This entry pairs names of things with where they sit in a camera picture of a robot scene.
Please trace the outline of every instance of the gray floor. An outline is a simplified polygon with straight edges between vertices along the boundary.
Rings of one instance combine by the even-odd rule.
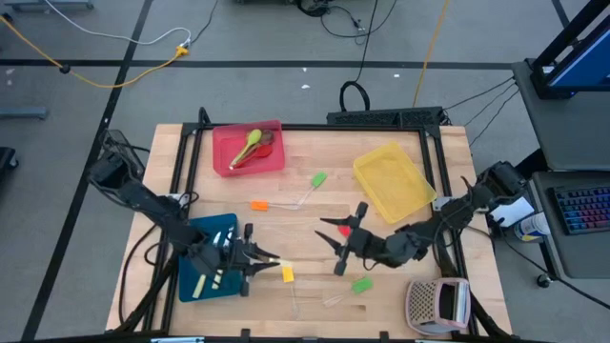
[[[585,2],[562,1],[569,17]],[[71,12],[70,16],[91,30],[131,35],[143,3],[96,1],[96,10]],[[197,30],[212,3],[153,1],[142,39],[178,25]],[[353,9],[366,23],[373,2],[338,3]],[[279,0],[251,0],[240,6],[220,0],[213,24],[185,60],[360,58],[362,47],[353,40],[331,37],[318,20],[280,4]],[[378,20],[390,5],[390,1],[380,1]],[[441,0],[398,0],[386,26],[373,36],[368,59],[422,61],[441,7]],[[84,35],[54,14],[13,16],[22,32],[57,58],[120,60],[128,46]],[[333,29],[351,33],[349,21],[344,22],[347,19],[340,13],[327,19]],[[560,29],[551,0],[454,1],[432,60],[507,63],[535,57]],[[138,47],[134,58],[170,57],[183,39],[180,34],[154,46]],[[0,48],[0,59],[38,58],[2,26]],[[112,83],[118,72],[118,68],[75,69],[104,83]],[[142,70],[130,68],[128,79]],[[19,339],[24,330],[110,92],[81,84],[55,68],[8,66],[0,71],[0,106],[46,106],[51,113],[47,121],[0,121],[0,146],[15,147],[21,160],[19,170],[0,192],[0,274],[4,275],[0,278],[0,341],[7,341]],[[328,111],[338,110],[338,89],[356,73],[356,69],[314,68],[165,69],[122,91],[111,126],[122,130],[134,144],[147,146],[155,125],[193,121],[200,106],[206,107],[214,122],[279,118],[288,123],[323,123]],[[449,106],[510,75],[509,71],[429,70],[418,104]],[[360,83],[375,109],[410,107],[418,76],[417,69],[367,69]],[[454,123],[468,121],[492,97],[451,110]],[[355,93],[349,92],[346,100],[348,108],[361,106]],[[471,139],[500,104],[468,126]],[[473,146],[473,158],[481,171],[500,159],[517,163],[537,147],[527,113],[516,96]],[[96,192],[87,192],[38,338],[103,331],[131,220],[130,212],[116,208]],[[519,248],[540,259],[536,246]],[[607,341],[607,311],[559,284],[538,289],[534,283],[538,272],[502,244],[497,246],[497,260],[516,334],[558,342]],[[610,301],[605,292],[608,282],[580,280],[577,284]]]

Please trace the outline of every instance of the red plastic tray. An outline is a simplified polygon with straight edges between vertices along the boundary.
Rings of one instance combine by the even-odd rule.
[[[254,129],[274,132],[274,151],[265,158],[255,158],[241,168],[229,169],[229,165],[246,145],[248,133]],[[284,169],[284,141],[282,123],[269,120],[258,123],[228,125],[213,129],[213,169],[223,177]]]

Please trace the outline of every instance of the yellow cable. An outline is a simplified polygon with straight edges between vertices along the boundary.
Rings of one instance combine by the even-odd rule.
[[[7,21],[7,19],[3,16],[0,16],[0,20],[2,20],[2,22],[4,22],[11,31],[13,31],[17,37],[19,37],[22,41],[26,42],[32,49],[36,50],[36,52],[38,52],[41,56],[45,57],[49,62],[53,63],[57,68],[63,68],[63,66],[61,65],[61,63],[55,61],[54,59],[52,59],[50,56],[48,56],[47,54],[45,54],[42,50],[40,50],[38,47],[36,47],[30,40],[28,40],[28,38],[26,38],[23,34],[21,34],[21,32],[19,32],[19,30],[17,30],[11,23],[9,23],[9,21]],[[76,78],[78,78],[81,81],[84,81],[92,86],[95,86],[97,88],[102,88],[102,89],[116,89],[116,88],[122,88],[125,86],[129,86],[130,84],[137,82],[139,79],[141,79],[142,77],[146,76],[147,74],[153,72],[153,71],[158,71],[162,68],[165,68],[167,66],[169,66],[171,63],[173,63],[173,61],[175,61],[176,59],[188,54],[189,51],[183,47],[177,47],[176,48],[176,53],[175,55],[172,57],[171,60],[165,62],[164,64],[154,67],[154,68],[150,68],[147,71],[142,72],[141,74],[137,75],[133,80],[122,83],[120,85],[100,85],[98,83],[95,83],[93,81],[91,81],[90,79],[86,78],[85,76],[74,72],[74,71],[70,71],[70,74],[74,75]]]
[[[438,18],[437,28],[435,29],[435,34],[432,36],[432,41],[430,41],[430,47],[428,47],[428,53],[426,54],[426,59],[423,60],[423,69],[421,70],[421,74],[419,75],[419,81],[417,82],[416,88],[416,96],[413,99],[413,107],[416,106],[417,97],[419,96],[419,88],[423,83],[423,75],[426,73],[426,69],[428,68],[428,61],[432,56],[432,50],[435,48],[435,43],[437,42],[438,32],[440,31],[440,27],[442,26],[442,21],[445,19],[445,14],[447,13],[447,8],[449,7],[449,1],[445,0],[445,4],[442,6],[442,13]]]

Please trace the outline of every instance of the wooden table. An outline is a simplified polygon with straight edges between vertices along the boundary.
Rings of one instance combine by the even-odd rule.
[[[181,125],[157,126],[144,177],[144,183],[157,194],[167,193],[170,188],[180,130]],[[466,188],[460,177],[465,176],[471,184],[476,181],[466,132],[462,127],[442,127],[441,132],[452,191],[454,195],[462,196]],[[375,338],[379,337],[380,331],[387,331],[392,338],[420,337],[405,322],[405,292],[411,280],[440,277],[431,253],[419,262],[410,261],[398,269],[377,266],[371,272],[365,272],[362,262],[351,257],[345,275],[338,277],[333,275],[337,259],[332,249],[314,233],[314,230],[319,230],[342,241],[336,227],[321,222],[319,217],[345,217],[354,213],[360,201],[371,205],[362,227],[379,236],[387,236],[406,223],[428,219],[431,211],[426,207],[399,223],[388,225],[376,212],[352,170],[355,158],[394,140],[423,174],[417,133],[284,131],[283,134],[286,151],[283,171],[222,178],[212,168],[212,132],[205,131],[194,185],[201,197],[193,204],[191,217],[234,212],[240,230],[244,224],[254,223],[254,241],[262,249],[294,261],[295,283],[284,283],[281,270],[273,268],[252,280],[249,297],[232,296],[191,303],[181,303],[176,299],[170,333],[239,336],[241,329],[249,328],[252,336]],[[190,156],[192,144],[190,142],[187,148],[187,156]],[[439,191],[437,157],[432,139],[429,147]],[[185,163],[181,187],[186,181],[189,157]],[[278,203],[296,201],[310,187],[311,178],[322,171],[328,173],[328,179],[299,211],[250,210],[249,202],[255,199]],[[138,213],[134,216],[126,256],[150,225],[144,215]],[[487,230],[481,215],[477,215],[471,225]],[[128,272],[125,313],[137,305],[149,288],[153,267],[145,263],[143,253],[146,247],[158,241],[158,235],[159,232],[152,234],[134,254]],[[471,231],[464,231],[461,240],[474,294],[498,325],[510,332],[490,240]],[[322,305],[323,300],[349,291],[351,282],[364,274],[373,278],[371,290],[349,296],[331,308]],[[160,323],[164,293],[157,299],[156,328]],[[108,328],[118,326],[117,299],[118,283]]]

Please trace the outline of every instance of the computer monitor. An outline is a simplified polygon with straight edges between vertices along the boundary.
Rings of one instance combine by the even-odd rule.
[[[541,99],[568,99],[579,91],[610,91],[610,15],[577,41],[609,4],[610,0],[589,2],[531,64],[531,79]],[[557,63],[570,46],[574,49]]]

